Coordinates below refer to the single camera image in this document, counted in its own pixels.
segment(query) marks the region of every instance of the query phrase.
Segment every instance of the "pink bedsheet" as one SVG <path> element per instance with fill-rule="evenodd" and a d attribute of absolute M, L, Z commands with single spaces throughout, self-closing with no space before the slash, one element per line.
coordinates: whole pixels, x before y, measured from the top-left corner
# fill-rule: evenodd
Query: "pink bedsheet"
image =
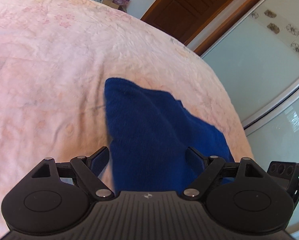
<path fill-rule="evenodd" d="M 91 0 L 0 0 L 0 203 L 45 156 L 66 162 L 109 144 L 109 77 L 172 93 L 224 133 L 235 160 L 252 157 L 222 84 L 174 38 Z M 110 167 L 103 181 L 113 187 Z"/>

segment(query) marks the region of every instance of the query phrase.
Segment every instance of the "blue towel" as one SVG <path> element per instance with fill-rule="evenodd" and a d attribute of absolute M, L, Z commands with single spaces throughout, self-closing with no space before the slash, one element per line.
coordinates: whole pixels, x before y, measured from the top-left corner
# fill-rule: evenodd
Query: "blue towel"
<path fill-rule="evenodd" d="M 198 176 L 185 156 L 188 147 L 234 161 L 223 134 L 170 93 L 121 78 L 107 79 L 104 92 L 116 192 L 181 192 Z"/>

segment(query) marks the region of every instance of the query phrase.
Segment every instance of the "brown door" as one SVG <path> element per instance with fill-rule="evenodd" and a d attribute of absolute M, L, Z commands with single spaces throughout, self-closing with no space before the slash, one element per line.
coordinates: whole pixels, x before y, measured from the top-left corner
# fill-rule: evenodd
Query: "brown door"
<path fill-rule="evenodd" d="M 187 45 L 231 1 L 156 0 L 142 20 Z"/>

